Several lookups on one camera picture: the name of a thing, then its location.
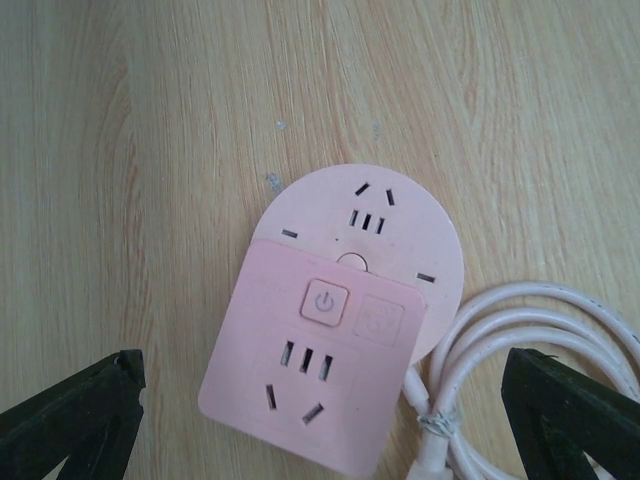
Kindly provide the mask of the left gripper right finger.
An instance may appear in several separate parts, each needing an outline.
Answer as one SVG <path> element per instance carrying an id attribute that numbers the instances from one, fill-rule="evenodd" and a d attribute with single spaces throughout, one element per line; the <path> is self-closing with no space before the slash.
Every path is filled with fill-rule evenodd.
<path id="1" fill-rule="evenodd" d="M 513 348 L 501 397 L 529 479 L 639 477 L 639 404 L 534 349 Z"/>

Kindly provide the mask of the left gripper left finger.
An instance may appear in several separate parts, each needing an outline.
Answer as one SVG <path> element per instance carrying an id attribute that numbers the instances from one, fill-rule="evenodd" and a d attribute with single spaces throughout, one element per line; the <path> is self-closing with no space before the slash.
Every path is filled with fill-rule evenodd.
<path id="1" fill-rule="evenodd" d="M 1 414 L 1 477 L 121 479 L 144 414 L 143 353 L 121 350 Z"/>

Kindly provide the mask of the pink cube socket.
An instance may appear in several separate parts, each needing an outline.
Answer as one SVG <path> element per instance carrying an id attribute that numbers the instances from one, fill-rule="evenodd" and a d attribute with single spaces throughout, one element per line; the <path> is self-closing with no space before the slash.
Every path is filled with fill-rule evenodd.
<path id="1" fill-rule="evenodd" d="M 332 470 L 368 478 L 385 448 L 425 312 L 412 287 L 254 242 L 199 408 Z"/>

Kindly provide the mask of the pink round socket base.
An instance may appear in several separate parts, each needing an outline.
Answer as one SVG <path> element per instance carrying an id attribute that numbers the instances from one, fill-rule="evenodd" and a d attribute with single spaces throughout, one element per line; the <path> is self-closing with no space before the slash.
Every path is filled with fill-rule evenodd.
<path id="1" fill-rule="evenodd" d="M 464 286 L 461 243 L 447 212 L 420 184 L 375 165 L 311 172 L 279 193 L 254 229 L 269 240 L 416 288 L 427 304 L 411 361 L 449 330 Z"/>

